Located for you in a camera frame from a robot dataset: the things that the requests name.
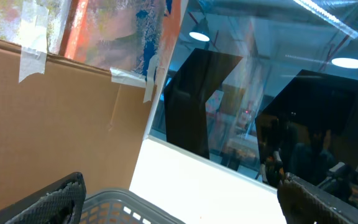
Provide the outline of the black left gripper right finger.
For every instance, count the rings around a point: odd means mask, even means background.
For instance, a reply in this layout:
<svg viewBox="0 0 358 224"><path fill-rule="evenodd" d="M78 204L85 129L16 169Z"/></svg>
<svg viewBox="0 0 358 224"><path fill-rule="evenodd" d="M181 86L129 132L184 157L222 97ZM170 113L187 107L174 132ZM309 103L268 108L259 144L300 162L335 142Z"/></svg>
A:
<svg viewBox="0 0 358 224"><path fill-rule="evenodd" d="M358 224L358 209L317 186L286 173L277 198L287 223Z"/></svg>

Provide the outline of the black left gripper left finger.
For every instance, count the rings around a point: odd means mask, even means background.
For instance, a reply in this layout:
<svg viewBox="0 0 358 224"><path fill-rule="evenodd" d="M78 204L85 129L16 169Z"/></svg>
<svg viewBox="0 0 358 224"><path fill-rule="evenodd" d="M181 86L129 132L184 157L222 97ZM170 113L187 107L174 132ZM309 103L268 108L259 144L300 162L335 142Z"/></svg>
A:
<svg viewBox="0 0 358 224"><path fill-rule="evenodd" d="M0 223L79 224L85 198L83 174L73 172L0 210Z"/></svg>

